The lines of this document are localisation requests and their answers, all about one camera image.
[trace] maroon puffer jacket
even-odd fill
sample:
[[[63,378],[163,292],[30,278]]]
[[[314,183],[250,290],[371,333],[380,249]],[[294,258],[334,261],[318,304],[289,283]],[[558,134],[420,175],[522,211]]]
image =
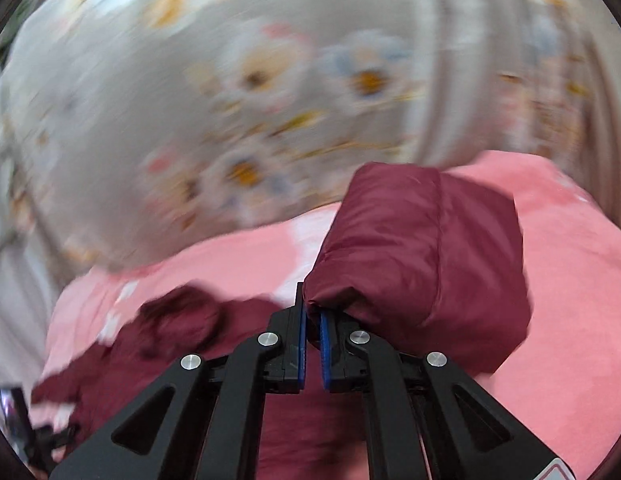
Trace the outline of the maroon puffer jacket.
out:
[[[344,308],[395,348],[494,372],[531,308],[513,200],[431,168],[355,173],[313,270],[311,308]]]

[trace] maroon fabric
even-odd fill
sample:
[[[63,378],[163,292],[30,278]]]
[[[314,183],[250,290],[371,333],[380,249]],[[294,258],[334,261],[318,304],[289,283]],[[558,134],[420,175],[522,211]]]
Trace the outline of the maroon fabric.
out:
[[[205,359],[229,354],[263,332],[276,310],[267,300],[221,302],[195,286],[182,286],[144,304],[112,347],[95,343],[36,386],[31,400],[76,402],[70,423],[79,425],[77,446],[176,359],[192,352]],[[306,389],[299,396],[267,397],[259,480],[338,476],[348,446],[363,439],[359,400],[324,392],[319,361],[319,352],[308,349]]]
[[[311,309],[345,308],[395,348],[494,372],[531,308],[513,200],[412,165],[355,173],[313,270]]]

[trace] white fabric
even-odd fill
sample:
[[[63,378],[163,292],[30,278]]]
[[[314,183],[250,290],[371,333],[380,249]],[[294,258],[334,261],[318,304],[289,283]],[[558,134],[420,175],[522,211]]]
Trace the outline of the white fabric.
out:
[[[22,384],[28,395],[44,366],[59,289],[36,248],[38,237],[21,237],[13,228],[8,197],[14,171],[0,138],[0,384]]]
[[[588,105],[573,14],[570,0],[47,0],[12,47],[3,111],[63,258],[131,269],[337,202],[370,160],[542,150],[569,170]]]

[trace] orange flower center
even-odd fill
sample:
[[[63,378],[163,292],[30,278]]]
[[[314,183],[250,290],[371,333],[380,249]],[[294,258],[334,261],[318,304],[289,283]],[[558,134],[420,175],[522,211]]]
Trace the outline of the orange flower center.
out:
[[[381,70],[364,70],[353,77],[353,87],[362,96],[379,94],[389,84],[389,78]]]
[[[246,160],[238,162],[230,168],[228,178],[241,187],[255,187],[263,180],[255,165]]]
[[[255,70],[246,76],[246,86],[250,90],[256,90],[268,82],[268,74],[261,70]]]

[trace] silver screw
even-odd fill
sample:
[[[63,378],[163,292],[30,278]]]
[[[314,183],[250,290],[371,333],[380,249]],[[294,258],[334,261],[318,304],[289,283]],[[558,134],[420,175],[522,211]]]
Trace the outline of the silver screw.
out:
[[[355,330],[351,333],[350,340],[356,345],[365,345],[371,340],[371,335],[364,330]]]
[[[431,366],[439,368],[444,366],[448,362],[448,359],[446,359],[446,356],[441,352],[430,352],[430,354],[427,355],[427,362]]]
[[[279,341],[279,338],[277,334],[274,334],[272,332],[264,332],[263,334],[260,334],[259,337],[257,338],[257,342],[261,346],[273,346],[278,341]]]
[[[202,364],[202,358],[196,354],[189,354],[182,357],[181,365],[184,370],[194,370]]]

